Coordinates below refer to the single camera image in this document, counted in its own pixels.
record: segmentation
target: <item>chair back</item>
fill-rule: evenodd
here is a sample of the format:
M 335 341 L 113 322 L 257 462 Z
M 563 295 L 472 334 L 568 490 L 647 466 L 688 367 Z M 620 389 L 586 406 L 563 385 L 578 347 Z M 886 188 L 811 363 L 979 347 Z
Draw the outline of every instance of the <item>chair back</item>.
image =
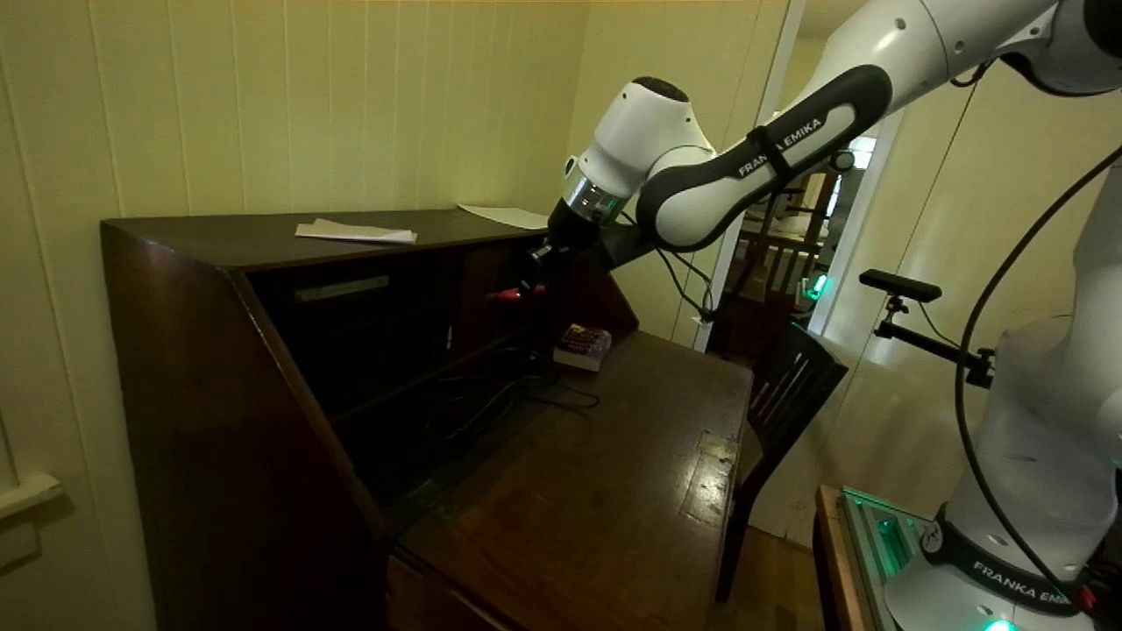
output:
M 745 404 L 745 423 L 763 452 L 755 475 L 769 475 L 778 466 L 844 371 L 849 367 L 799 326 L 787 326 L 763 347 Z

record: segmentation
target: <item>wooden floor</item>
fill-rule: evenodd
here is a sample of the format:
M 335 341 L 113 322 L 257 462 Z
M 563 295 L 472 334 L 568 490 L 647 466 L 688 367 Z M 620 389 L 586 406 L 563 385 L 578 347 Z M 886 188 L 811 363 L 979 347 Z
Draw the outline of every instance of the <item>wooden floor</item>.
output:
M 729 603 L 713 609 L 707 631 L 819 631 L 813 552 L 750 529 Z

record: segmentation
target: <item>wooden chair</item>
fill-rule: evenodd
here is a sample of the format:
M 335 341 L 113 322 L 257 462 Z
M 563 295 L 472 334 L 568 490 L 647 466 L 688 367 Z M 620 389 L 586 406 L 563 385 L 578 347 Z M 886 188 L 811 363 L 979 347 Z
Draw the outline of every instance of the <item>wooden chair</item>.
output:
M 806 330 L 787 326 L 780 336 L 773 336 L 762 361 L 755 363 L 755 385 L 750 385 L 750 406 L 745 423 L 755 430 L 755 443 L 745 448 L 758 448 L 758 462 L 744 462 L 738 454 L 735 475 L 731 475 L 731 515 L 724 521 L 724 545 L 719 565 L 719 587 L 715 599 L 724 603 L 735 579 L 735 562 L 745 534 L 750 508 L 758 493 L 763 490 L 769 475 L 778 471 L 786 452 L 797 446 L 801 426 L 813 422 L 813 412 L 828 404 L 835 385 L 841 382 L 849 367 L 838 363 Z

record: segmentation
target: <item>paper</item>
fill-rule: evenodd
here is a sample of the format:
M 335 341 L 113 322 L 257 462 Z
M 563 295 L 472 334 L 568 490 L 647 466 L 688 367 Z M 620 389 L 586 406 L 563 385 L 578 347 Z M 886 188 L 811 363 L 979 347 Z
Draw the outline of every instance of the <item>paper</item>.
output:
M 521 207 L 468 207 L 468 202 L 459 202 L 465 215 L 475 215 L 484 222 L 493 222 L 493 225 L 508 225 L 508 226 L 520 226 L 520 232 L 543 232 L 547 226 L 547 216 L 543 215 L 529 215 Z
M 298 225 L 294 236 L 300 237 L 340 237 L 340 240 L 416 240 L 409 226 L 383 226 L 383 225 L 342 225 L 314 216 L 311 225 Z

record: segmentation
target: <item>wooden secretary desk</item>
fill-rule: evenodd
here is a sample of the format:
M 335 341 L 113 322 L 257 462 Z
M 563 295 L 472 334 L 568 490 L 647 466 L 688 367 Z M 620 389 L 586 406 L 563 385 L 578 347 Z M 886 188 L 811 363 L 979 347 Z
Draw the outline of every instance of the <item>wooden secretary desk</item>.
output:
M 533 232 L 346 215 L 419 236 L 356 244 L 298 222 L 101 225 L 166 631 L 704 624 L 744 367 L 636 334 L 520 404 L 568 318 L 636 330 L 605 272 L 520 302 Z

